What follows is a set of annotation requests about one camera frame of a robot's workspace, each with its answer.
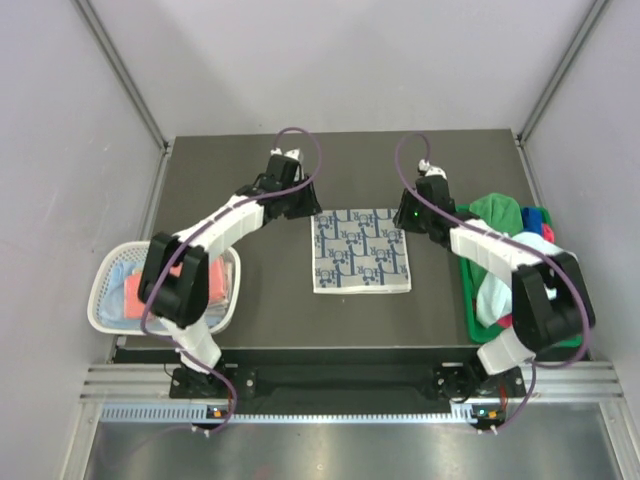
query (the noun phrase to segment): gray floor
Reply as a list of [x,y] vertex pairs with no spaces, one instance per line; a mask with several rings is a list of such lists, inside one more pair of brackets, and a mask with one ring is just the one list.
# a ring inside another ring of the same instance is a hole
[[530,405],[504,433],[483,438],[466,425],[248,424],[209,440],[184,430],[157,437],[164,428],[100,424],[85,478],[621,478],[597,405]]
[[[324,168],[315,183],[325,209],[396,208],[402,184],[393,166],[399,132],[320,134]],[[491,192],[522,205],[533,198],[507,130],[430,132],[432,163],[443,167],[458,204]],[[273,136],[179,137],[155,231],[174,232],[216,210],[235,189],[264,171]],[[307,170],[315,152],[288,135],[283,147],[302,147]],[[423,155],[416,140],[404,152],[415,177]],[[279,220],[236,244],[242,284],[231,325],[218,335],[226,347],[366,347],[465,345],[462,290],[455,258],[419,235],[408,235],[412,291],[396,295],[314,295],[308,219]],[[158,346],[134,337],[128,347]]]

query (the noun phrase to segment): green towel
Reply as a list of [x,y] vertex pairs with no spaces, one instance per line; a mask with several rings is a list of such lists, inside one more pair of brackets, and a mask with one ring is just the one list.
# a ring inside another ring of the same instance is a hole
[[[476,200],[469,205],[469,211],[478,215],[494,230],[507,233],[510,237],[524,229],[520,205],[513,198],[500,193],[491,193]],[[487,271],[474,262],[469,262],[469,270],[475,298]]]

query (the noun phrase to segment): gray cloth with blue pattern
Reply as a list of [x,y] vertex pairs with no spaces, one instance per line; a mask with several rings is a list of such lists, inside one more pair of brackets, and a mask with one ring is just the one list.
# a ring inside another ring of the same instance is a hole
[[328,210],[311,222],[315,293],[411,290],[407,244],[391,208]]

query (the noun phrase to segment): robotic arm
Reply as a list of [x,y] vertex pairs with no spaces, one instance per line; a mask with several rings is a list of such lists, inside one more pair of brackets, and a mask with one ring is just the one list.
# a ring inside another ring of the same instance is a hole
[[[151,239],[138,289],[138,297],[145,303],[179,245],[204,223],[215,222],[186,248],[178,260],[182,264],[180,274],[167,276],[151,306],[151,312],[159,317],[183,351],[206,366],[214,368],[221,356],[220,348],[211,338],[204,319],[209,299],[209,255],[217,258],[242,237],[259,230],[280,215],[292,219],[320,213],[322,209],[316,199],[313,183],[289,195],[259,197],[294,187],[307,178],[302,169],[300,150],[283,154],[280,149],[274,149],[266,172],[258,175],[253,184],[236,191],[219,210],[175,235],[158,233]],[[225,210],[228,210],[227,214],[220,217]],[[206,370],[191,362],[183,353],[181,362],[196,375],[207,376]]]
[[[420,196],[465,224],[494,232],[474,214],[456,212],[444,170],[421,160],[418,173],[416,190]],[[470,382],[469,391],[475,392],[490,377],[510,370],[554,344],[581,333],[580,313],[569,289],[538,257],[512,247],[500,238],[454,224],[420,203],[406,189],[394,223],[397,228],[408,232],[428,234],[433,242],[476,262],[511,288],[513,326],[481,346],[464,364],[466,380]],[[593,308],[575,256],[561,252],[551,258],[576,286],[584,301],[589,325],[593,327]],[[547,298],[545,286],[557,289],[554,300]]]

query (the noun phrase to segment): wall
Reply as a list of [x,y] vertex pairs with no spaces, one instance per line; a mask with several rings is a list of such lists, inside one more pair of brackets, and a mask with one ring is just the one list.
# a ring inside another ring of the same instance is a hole
[[165,136],[518,131],[591,0],[92,0]]
[[50,479],[111,341],[91,282],[135,238],[159,151],[70,1],[5,2],[0,24],[0,476]]
[[616,0],[528,144],[560,239],[575,250],[640,425],[640,4]]

